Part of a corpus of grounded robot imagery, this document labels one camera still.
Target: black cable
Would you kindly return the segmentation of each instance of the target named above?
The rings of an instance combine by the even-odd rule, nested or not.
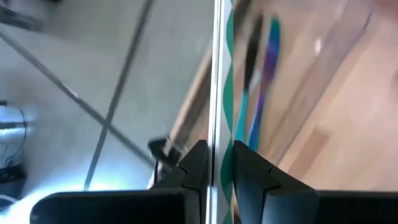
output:
[[[4,159],[4,156],[7,154],[7,151],[9,149],[10,144],[7,145],[6,149],[4,150],[4,153],[1,156],[0,162],[2,162],[2,160]]]
[[[157,184],[157,173],[159,168],[159,160],[156,160],[155,163],[155,173],[154,173],[154,185]]]
[[[18,108],[17,106],[14,106],[14,105],[11,105],[11,106],[13,106],[13,107],[15,107],[17,110],[19,110],[19,112],[20,112],[21,115],[22,115],[23,122],[24,122],[24,138],[22,139],[21,145],[19,146],[18,150],[14,153],[14,155],[12,155],[11,157],[8,158],[9,160],[11,160],[11,159],[14,160],[14,157],[18,154],[19,151],[22,150],[22,148],[23,148],[24,145],[25,145],[26,136],[27,136],[27,122],[26,122],[26,118],[25,118],[24,112],[23,112],[20,108]]]
[[[7,158],[7,161],[6,161],[6,162],[8,163],[8,166],[12,166],[12,164],[15,163],[15,156],[16,156],[21,150],[22,150],[21,157],[23,156],[23,153],[24,153],[23,147],[24,147],[24,145],[25,145],[26,136],[27,136],[27,122],[26,122],[26,117],[25,117],[24,112],[23,112],[19,107],[15,106],[15,105],[9,104],[6,100],[0,100],[0,106],[4,106],[4,107],[12,106],[12,107],[14,107],[15,109],[19,110],[19,112],[21,113],[23,122],[24,122],[24,138],[22,139],[22,142],[21,142],[21,144],[20,144],[18,150],[17,150],[12,156],[8,157],[8,158]],[[5,157],[5,155],[6,155],[7,151],[8,151],[8,149],[9,149],[9,145],[7,146],[6,150],[4,151],[4,154],[2,155],[0,161],[2,161],[2,160],[4,159],[4,157]]]

